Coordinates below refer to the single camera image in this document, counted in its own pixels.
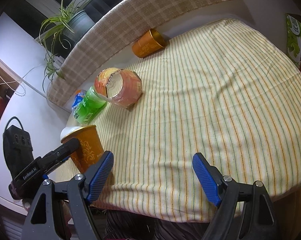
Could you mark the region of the brown gold-patterned cup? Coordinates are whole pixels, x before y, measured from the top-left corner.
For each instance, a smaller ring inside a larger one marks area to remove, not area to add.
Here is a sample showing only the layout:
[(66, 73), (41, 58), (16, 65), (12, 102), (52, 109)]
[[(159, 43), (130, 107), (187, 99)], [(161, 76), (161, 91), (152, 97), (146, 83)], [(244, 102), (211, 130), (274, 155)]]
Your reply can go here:
[(97, 163), (104, 153), (96, 125), (81, 127), (60, 142), (64, 144), (72, 138), (77, 138), (80, 146), (70, 157), (80, 173), (84, 173), (91, 165)]

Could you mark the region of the white plastic cup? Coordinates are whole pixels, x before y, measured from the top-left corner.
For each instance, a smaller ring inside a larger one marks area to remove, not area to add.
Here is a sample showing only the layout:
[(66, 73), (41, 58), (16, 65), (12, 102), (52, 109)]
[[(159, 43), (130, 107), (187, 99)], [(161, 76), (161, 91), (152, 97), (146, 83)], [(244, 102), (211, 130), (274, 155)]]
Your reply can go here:
[(69, 134), (73, 133), (74, 131), (80, 129), (80, 126), (67, 126), (65, 127), (60, 133), (60, 140), (62, 141), (65, 137)]

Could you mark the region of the black power adapter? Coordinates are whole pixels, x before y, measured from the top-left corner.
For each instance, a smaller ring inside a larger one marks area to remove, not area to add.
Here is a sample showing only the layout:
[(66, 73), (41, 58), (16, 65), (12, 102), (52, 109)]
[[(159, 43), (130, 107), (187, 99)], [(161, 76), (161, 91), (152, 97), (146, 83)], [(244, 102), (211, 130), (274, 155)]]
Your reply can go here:
[(34, 160), (30, 135), (16, 116), (11, 117), (5, 126), (3, 155), (12, 180)]

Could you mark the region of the blue orange-capped bottle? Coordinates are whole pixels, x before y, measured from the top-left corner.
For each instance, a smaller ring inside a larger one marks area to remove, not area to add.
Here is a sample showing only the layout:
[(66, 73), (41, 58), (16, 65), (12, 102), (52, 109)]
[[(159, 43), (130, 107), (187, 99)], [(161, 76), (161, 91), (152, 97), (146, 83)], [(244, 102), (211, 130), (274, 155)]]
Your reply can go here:
[(86, 90), (84, 90), (84, 89), (80, 89), (75, 92), (71, 111), (74, 111), (77, 108), (77, 106), (82, 102), (85, 95), (86, 95)]

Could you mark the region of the green tea bottle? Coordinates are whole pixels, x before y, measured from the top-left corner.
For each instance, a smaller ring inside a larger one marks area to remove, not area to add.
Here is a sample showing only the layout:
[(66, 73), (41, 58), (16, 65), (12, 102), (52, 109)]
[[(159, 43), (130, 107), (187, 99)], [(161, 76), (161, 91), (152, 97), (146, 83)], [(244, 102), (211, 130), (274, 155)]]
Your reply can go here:
[(102, 99), (95, 87), (91, 86), (84, 95), (83, 99), (76, 106), (73, 112), (73, 117), (80, 124), (88, 122), (95, 114), (106, 104), (106, 101)]

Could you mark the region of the striped yellow table cloth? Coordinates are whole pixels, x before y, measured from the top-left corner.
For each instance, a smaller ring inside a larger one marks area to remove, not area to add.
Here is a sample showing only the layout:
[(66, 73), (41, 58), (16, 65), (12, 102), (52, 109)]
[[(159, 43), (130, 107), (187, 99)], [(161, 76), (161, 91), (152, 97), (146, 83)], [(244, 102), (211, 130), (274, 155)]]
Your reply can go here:
[(210, 221), (197, 152), (240, 183), (262, 181), (274, 199), (301, 186), (301, 72), (257, 30), (220, 20), (130, 69), (142, 79), (138, 102), (107, 104), (92, 120), (114, 154), (95, 207)]

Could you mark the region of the red orange snack carton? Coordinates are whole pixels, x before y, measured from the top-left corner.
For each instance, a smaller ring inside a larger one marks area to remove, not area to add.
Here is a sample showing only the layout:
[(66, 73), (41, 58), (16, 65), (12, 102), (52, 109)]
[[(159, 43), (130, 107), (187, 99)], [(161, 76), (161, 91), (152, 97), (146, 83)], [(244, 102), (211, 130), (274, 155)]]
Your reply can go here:
[(104, 69), (95, 78), (93, 87), (102, 99), (122, 108), (135, 104), (142, 94), (142, 80), (129, 69)]

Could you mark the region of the spider plant in green pot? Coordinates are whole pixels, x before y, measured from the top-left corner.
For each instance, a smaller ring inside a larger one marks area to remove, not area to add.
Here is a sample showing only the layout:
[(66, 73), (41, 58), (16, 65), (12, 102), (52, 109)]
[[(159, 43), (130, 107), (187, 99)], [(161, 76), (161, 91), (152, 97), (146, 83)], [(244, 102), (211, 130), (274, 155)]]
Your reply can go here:
[(61, 68), (55, 66), (55, 47), (59, 44), (63, 49), (70, 50), (90, 29), (84, 29), (88, 25), (85, 7), (92, 1), (73, 0), (65, 6), (64, 0), (61, 0), (59, 12), (42, 21), (38, 41), (45, 49), (44, 80), (52, 83), (55, 77), (65, 79)]

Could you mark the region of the green cardboard box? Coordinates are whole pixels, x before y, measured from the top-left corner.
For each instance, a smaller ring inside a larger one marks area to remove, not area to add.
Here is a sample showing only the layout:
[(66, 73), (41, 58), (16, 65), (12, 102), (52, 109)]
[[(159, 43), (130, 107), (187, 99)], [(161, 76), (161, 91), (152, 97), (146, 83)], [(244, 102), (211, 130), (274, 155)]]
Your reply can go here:
[(299, 68), (301, 64), (301, 15), (286, 14), (287, 56)]

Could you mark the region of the brown plaid sill cloth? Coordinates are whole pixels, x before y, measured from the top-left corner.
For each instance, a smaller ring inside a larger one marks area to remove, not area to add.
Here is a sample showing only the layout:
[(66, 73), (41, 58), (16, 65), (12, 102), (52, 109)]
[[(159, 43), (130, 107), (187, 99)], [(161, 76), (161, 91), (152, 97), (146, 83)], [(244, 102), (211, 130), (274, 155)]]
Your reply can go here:
[(46, 96), (62, 107), (95, 70), (146, 31), (187, 12), (231, 0), (123, 0), (77, 42)]

